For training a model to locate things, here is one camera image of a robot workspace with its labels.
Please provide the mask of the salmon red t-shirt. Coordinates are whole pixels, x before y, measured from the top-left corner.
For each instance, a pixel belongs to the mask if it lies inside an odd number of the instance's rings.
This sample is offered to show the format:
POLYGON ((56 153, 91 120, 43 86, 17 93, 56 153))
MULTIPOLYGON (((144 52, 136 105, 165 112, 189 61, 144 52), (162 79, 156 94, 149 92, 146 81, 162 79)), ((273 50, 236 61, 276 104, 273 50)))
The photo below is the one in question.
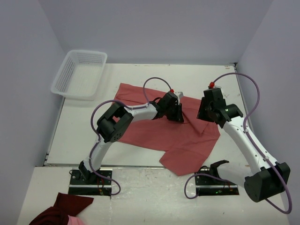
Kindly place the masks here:
POLYGON ((216 124, 197 119, 201 101, 183 97, 183 123, 157 120, 132 122, 120 142, 164 151, 160 163, 178 176, 197 172, 211 154, 220 133, 216 124))

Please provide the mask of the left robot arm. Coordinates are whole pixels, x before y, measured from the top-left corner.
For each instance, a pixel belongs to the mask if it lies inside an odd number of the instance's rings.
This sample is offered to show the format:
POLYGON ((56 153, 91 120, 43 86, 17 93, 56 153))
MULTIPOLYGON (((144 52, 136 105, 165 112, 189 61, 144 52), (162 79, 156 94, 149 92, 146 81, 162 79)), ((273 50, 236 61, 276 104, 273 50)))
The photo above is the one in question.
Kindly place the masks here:
POLYGON ((100 169, 103 158, 110 146, 118 141, 129 128, 129 125, 136 121, 156 120, 166 117, 170 121, 182 123, 182 92, 173 92, 172 90, 165 93, 158 102, 150 101, 143 105, 127 106, 118 100, 109 100, 103 102, 97 109, 107 103, 112 105, 98 119, 97 127, 93 125, 93 117, 96 112, 92 113, 90 123, 92 130, 97 135, 88 157, 79 164, 81 179, 87 184, 93 184, 97 180, 97 170, 100 169))

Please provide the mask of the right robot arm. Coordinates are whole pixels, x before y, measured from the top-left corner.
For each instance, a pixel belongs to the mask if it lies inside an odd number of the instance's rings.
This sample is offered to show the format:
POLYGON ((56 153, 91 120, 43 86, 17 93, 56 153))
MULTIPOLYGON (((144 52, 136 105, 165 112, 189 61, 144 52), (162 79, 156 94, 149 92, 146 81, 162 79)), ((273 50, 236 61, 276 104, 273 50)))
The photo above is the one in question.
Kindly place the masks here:
POLYGON ((243 113, 235 104, 227 105, 220 88, 204 91, 198 119, 219 125, 235 142, 248 166, 221 160, 211 164, 209 179, 214 184, 228 180, 243 187, 254 202, 284 192, 290 175, 287 163, 279 163, 245 124, 243 113))

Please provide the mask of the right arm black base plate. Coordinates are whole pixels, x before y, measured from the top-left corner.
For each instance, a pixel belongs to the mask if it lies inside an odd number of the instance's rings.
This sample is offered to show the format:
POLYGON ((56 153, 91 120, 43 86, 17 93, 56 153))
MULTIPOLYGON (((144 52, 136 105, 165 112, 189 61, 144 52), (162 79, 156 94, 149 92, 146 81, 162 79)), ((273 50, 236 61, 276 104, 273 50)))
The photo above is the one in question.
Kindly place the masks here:
POLYGON ((195 176, 196 194, 198 196, 239 195, 238 186, 208 176, 195 176))

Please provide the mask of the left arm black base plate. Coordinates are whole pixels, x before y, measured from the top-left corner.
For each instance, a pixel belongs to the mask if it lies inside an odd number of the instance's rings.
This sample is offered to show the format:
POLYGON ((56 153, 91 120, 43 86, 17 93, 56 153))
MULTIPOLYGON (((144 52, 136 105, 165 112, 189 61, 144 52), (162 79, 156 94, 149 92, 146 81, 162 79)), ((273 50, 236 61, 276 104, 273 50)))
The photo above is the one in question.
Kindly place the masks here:
POLYGON ((69 171, 69 195, 111 196, 112 182, 94 173, 86 180, 78 169, 69 171))

